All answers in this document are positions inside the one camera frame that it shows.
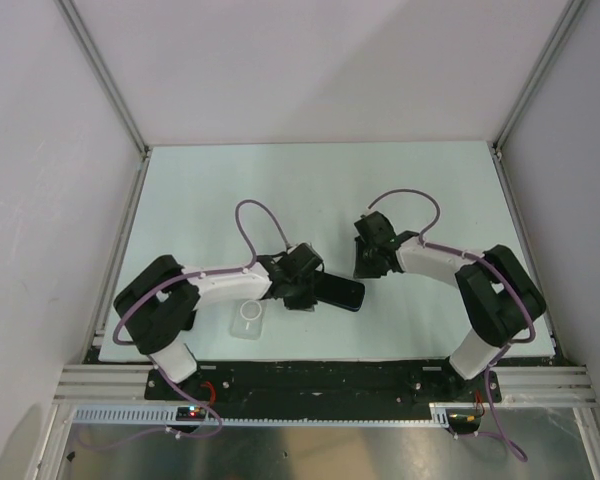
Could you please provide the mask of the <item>black smartphone blue edge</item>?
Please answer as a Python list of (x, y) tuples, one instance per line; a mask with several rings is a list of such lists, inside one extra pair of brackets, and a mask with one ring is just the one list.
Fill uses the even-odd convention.
[(358, 312), (364, 302), (366, 288), (363, 283), (317, 272), (315, 275), (315, 295), (319, 302), (350, 312)]

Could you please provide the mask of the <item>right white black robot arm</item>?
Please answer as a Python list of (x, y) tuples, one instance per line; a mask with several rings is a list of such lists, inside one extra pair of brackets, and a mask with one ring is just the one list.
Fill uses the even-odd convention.
[(537, 336), (534, 322), (546, 301), (511, 249), (496, 245), (486, 251), (461, 251), (421, 243), (413, 232), (355, 238), (354, 276), (379, 279), (388, 273), (420, 275), (459, 292), (470, 330), (446, 358), (444, 393), (466, 400), (478, 388), (477, 376), (514, 345)]

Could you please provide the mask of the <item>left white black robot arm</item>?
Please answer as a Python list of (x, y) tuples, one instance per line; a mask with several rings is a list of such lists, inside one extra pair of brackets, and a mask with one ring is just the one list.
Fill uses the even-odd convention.
[(317, 303), (315, 274), (323, 259), (307, 244), (276, 255), (259, 255), (245, 267), (193, 271), (171, 255), (150, 263), (114, 299), (119, 323), (113, 342), (133, 346), (167, 376), (167, 387), (181, 399), (201, 389), (198, 362), (179, 338), (194, 312), (230, 301), (281, 300), (289, 310)]

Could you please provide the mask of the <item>clear magsafe phone case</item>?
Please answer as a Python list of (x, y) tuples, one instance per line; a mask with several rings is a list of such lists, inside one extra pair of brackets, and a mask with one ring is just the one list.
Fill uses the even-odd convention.
[(258, 340), (264, 323), (265, 305), (258, 300), (244, 300), (237, 304), (229, 333), (243, 340)]

